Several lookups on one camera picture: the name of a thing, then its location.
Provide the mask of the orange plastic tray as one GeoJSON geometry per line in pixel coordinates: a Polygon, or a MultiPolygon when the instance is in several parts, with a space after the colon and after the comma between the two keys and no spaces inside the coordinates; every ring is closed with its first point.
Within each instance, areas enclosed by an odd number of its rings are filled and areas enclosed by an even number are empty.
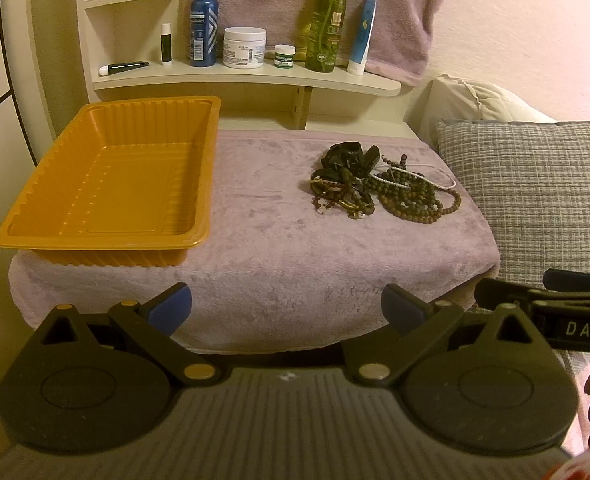
{"type": "Polygon", "coordinates": [[[0,247],[74,266],[177,266],[210,228],[217,96],[97,102],[53,143],[0,247]]]}

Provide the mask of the lilac towel hanging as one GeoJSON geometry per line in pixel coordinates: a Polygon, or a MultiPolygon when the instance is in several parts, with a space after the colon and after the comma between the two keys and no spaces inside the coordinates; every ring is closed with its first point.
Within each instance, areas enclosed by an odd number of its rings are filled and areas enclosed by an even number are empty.
{"type": "Polygon", "coordinates": [[[444,0],[218,0],[219,26],[258,27],[269,47],[293,44],[299,58],[348,63],[358,32],[370,44],[368,72],[415,87],[429,63],[434,18],[444,0]]]}

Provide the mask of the cream pillow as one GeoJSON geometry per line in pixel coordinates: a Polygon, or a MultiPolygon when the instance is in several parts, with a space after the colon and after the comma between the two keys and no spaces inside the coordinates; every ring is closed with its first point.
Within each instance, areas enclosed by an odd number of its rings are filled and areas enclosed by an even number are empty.
{"type": "Polygon", "coordinates": [[[442,120],[556,122],[510,90],[446,74],[427,84],[407,116],[410,128],[432,148],[437,142],[436,126],[442,120]]]}

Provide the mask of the grey checked pillow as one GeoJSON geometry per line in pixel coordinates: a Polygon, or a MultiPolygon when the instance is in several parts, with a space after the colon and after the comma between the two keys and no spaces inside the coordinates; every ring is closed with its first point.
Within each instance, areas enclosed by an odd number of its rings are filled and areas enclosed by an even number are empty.
{"type": "Polygon", "coordinates": [[[501,280],[590,272],[590,121],[443,120],[437,151],[486,218],[501,280]]]}

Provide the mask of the green olive spray bottle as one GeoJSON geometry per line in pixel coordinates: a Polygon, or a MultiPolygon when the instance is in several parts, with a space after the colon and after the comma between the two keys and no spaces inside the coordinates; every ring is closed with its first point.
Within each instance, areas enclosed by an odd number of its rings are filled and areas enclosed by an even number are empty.
{"type": "Polygon", "coordinates": [[[346,0],[315,0],[313,3],[305,59],[305,67],[309,70],[333,72],[346,6],[346,0]]]}

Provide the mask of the blue white tube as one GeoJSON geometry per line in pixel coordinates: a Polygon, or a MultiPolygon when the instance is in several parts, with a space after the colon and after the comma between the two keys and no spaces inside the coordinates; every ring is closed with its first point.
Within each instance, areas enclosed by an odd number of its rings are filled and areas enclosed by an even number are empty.
{"type": "Polygon", "coordinates": [[[347,72],[352,75],[362,76],[365,73],[376,9],[377,0],[365,0],[363,3],[356,37],[347,63],[347,72]]]}

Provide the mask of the small green white jar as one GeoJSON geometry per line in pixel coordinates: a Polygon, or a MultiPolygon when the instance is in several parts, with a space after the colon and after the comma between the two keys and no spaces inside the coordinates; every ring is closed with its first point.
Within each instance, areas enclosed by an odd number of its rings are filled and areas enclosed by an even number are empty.
{"type": "Polygon", "coordinates": [[[276,44],[273,51],[273,65],[283,70],[294,67],[296,47],[291,44],[276,44]]]}

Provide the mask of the cream corner shelf unit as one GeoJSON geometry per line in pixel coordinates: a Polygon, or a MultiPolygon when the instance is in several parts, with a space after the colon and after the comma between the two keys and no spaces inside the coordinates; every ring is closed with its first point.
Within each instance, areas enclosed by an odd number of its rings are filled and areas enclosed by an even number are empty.
{"type": "Polygon", "coordinates": [[[77,0],[86,93],[92,102],[144,96],[219,96],[225,129],[296,129],[354,136],[413,135],[405,122],[410,90],[396,80],[338,67],[328,74],[267,60],[255,70],[188,60],[190,0],[77,0]],[[171,24],[173,62],[161,64],[161,23],[171,24]],[[147,61],[149,67],[107,77],[100,66],[147,61]]]}

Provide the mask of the black tube lying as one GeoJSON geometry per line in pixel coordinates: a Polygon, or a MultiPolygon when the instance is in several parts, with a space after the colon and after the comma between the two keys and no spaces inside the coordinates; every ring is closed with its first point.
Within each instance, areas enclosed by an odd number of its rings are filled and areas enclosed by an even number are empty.
{"type": "Polygon", "coordinates": [[[114,63],[102,65],[98,68],[97,73],[100,77],[112,76],[115,74],[130,72],[130,70],[138,70],[139,68],[149,67],[150,63],[147,61],[114,63]]]}

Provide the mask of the white cream jar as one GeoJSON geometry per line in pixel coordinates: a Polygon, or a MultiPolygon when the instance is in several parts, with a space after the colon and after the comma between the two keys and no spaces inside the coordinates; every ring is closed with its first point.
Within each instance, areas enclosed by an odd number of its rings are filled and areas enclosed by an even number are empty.
{"type": "Polygon", "coordinates": [[[227,27],[223,33],[223,64],[239,70],[263,65],[267,30],[260,27],[227,27]]]}

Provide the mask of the blue spray bottle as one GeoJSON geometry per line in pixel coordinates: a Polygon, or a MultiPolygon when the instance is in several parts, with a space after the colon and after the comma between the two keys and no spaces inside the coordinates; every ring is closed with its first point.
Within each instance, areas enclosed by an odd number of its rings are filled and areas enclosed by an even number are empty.
{"type": "Polygon", "coordinates": [[[190,62],[194,67],[216,63],[218,35],[217,0],[193,0],[190,6],[190,62]]]}

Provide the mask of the gold black wristwatch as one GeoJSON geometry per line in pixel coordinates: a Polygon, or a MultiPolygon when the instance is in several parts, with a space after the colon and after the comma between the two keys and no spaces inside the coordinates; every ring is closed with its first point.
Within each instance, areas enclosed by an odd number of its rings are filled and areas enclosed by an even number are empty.
{"type": "Polygon", "coordinates": [[[318,169],[309,179],[312,203],[318,214],[324,214],[334,206],[345,210],[350,219],[371,216],[374,203],[362,180],[348,169],[318,169]]]}

